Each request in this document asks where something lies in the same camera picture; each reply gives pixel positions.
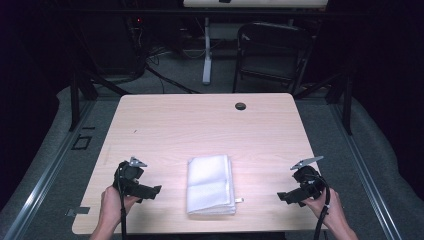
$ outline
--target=chair backrest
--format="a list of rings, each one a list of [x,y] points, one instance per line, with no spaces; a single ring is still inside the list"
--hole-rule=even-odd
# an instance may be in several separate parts
[[[306,30],[294,26],[252,22],[240,27],[238,41],[240,47],[254,44],[302,51],[311,46],[312,37]]]

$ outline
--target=light wood tabletop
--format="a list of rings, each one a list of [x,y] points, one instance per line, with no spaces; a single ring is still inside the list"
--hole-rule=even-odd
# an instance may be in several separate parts
[[[235,105],[243,103],[244,110]],[[186,213],[187,163],[193,157],[226,154],[232,161],[235,215]],[[136,204],[127,232],[207,233],[313,230],[309,208],[280,201],[277,192],[299,188],[290,170],[313,157],[291,95],[174,94],[122,97],[73,224],[90,234],[98,220],[101,193],[118,164],[135,156],[143,168],[140,184],[162,185],[155,200]]]
[[[223,8],[325,8],[328,0],[231,0],[221,3],[219,0],[184,0],[185,7],[223,7]]]

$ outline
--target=chair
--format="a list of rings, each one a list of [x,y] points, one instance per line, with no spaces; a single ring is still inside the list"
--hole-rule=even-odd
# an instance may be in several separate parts
[[[294,26],[253,22],[240,27],[233,93],[238,75],[281,82],[294,94],[312,48],[310,34]]]

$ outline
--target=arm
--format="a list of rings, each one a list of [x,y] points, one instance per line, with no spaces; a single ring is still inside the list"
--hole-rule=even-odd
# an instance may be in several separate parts
[[[308,205],[316,217],[319,217],[324,206],[326,191],[316,199],[305,199],[302,202]],[[330,188],[330,208],[324,218],[324,225],[328,227],[336,239],[357,240],[356,233],[349,227],[343,212],[339,194]]]
[[[124,197],[125,210],[128,214],[131,207],[139,198],[133,196]],[[90,237],[90,240],[111,239],[116,226],[121,222],[121,200],[118,191],[109,186],[102,193],[99,222]]]

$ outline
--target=metal track on floor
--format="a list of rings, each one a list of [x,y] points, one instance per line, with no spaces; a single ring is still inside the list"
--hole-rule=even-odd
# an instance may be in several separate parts
[[[371,205],[375,211],[375,214],[380,221],[380,224],[383,228],[384,233],[386,234],[387,239],[402,239],[398,229],[396,228],[395,223],[389,213],[389,210],[384,202],[383,198],[380,195],[380,192],[377,189],[377,186],[374,183],[374,180],[371,177],[370,172],[365,164],[365,161],[361,155],[359,148],[355,143],[353,136],[347,134],[345,131],[342,121],[341,121],[341,110],[338,105],[330,104],[330,111],[335,119],[337,127],[344,136],[347,144],[349,145],[350,150],[354,156],[353,165],[359,175],[359,178],[364,186],[365,192],[368,195],[368,198],[371,201]]]
[[[62,142],[59,150],[56,153],[54,160],[48,165],[34,187],[30,196],[28,197],[25,205],[22,207],[15,221],[11,225],[9,231],[5,235],[6,240],[9,239],[22,239],[26,230],[28,229],[32,219],[37,213],[40,205],[46,197],[50,187],[53,185],[56,176],[58,175],[65,159],[68,150],[72,147],[73,142],[78,138],[78,133],[84,126],[84,123],[88,119],[90,112],[96,104],[95,101],[87,101],[81,110],[81,118],[78,125],[75,127],[73,132],[69,132]]]

